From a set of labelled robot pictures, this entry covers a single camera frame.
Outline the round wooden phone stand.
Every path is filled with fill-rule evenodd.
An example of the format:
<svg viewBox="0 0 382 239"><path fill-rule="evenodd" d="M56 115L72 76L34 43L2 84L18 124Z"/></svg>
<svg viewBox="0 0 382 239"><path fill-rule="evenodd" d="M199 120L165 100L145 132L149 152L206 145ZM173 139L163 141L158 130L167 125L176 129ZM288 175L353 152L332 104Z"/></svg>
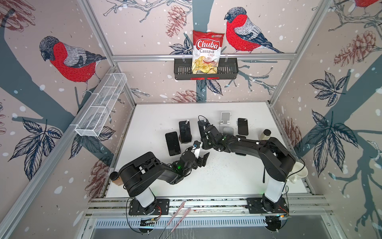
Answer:
<svg viewBox="0 0 382 239"><path fill-rule="evenodd" d="M224 127L223 128L224 135L234 135L234 128L232 127Z"/></svg>

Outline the green phone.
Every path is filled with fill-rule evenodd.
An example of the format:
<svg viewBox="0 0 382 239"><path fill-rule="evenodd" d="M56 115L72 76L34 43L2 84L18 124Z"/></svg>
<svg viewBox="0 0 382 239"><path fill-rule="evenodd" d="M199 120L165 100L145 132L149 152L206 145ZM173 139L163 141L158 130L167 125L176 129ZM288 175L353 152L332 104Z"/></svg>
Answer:
<svg viewBox="0 0 382 239"><path fill-rule="evenodd" d="M236 135L238 138L240 139L246 139L246 136L243 136L243 135ZM236 155L239 155L239 156L246 156L246 154L244 153L240 153L240 152L236 152L235 153Z"/></svg>

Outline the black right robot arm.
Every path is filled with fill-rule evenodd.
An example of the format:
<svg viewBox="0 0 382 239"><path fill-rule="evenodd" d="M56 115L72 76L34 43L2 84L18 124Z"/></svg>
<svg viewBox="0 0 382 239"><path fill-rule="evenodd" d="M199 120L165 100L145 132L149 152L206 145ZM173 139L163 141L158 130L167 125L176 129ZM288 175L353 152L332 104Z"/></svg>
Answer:
<svg viewBox="0 0 382 239"><path fill-rule="evenodd" d="M208 120L198 120L203 144L219 152L240 153L261 159L269 176L262 196L262 206L267 212L279 207L287 178L296 159L275 137L268 140L251 140L234 135L223 135Z"/></svg>

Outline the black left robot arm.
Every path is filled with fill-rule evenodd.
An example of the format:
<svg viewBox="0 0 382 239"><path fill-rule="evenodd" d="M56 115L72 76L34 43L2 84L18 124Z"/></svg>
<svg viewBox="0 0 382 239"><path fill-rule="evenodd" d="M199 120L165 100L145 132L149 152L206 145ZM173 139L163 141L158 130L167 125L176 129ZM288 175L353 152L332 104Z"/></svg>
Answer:
<svg viewBox="0 0 382 239"><path fill-rule="evenodd" d="M162 180L175 185L190 175L192 170L206 166L210 154L200 157L195 155L196 152L196 149L186 151L179 160L171 164L165 164L153 152L147 152L124 165L117 175L129 197L137 200L143 208L151 207L156 201L150 189L153 182Z"/></svg>

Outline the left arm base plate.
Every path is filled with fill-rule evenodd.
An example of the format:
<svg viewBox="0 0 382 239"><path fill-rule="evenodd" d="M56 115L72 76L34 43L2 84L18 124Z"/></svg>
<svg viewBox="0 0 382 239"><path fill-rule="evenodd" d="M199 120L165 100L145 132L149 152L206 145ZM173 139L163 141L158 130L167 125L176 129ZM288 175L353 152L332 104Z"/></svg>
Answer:
<svg viewBox="0 0 382 239"><path fill-rule="evenodd" d="M140 205L137 199L133 199L127 204L129 216L160 216L168 215L169 213L169 199L155 199L148 207Z"/></svg>

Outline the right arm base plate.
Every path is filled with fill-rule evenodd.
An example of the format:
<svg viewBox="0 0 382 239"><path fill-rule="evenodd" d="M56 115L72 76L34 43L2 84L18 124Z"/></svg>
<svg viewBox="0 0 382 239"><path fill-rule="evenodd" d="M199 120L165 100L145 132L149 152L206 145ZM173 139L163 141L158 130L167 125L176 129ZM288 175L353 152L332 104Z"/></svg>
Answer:
<svg viewBox="0 0 382 239"><path fill-rule="evenodd" d="M287 202L283 197L276 203L267 198L247 198L246 202L249 214L287 214L289 212Z"/></svg>

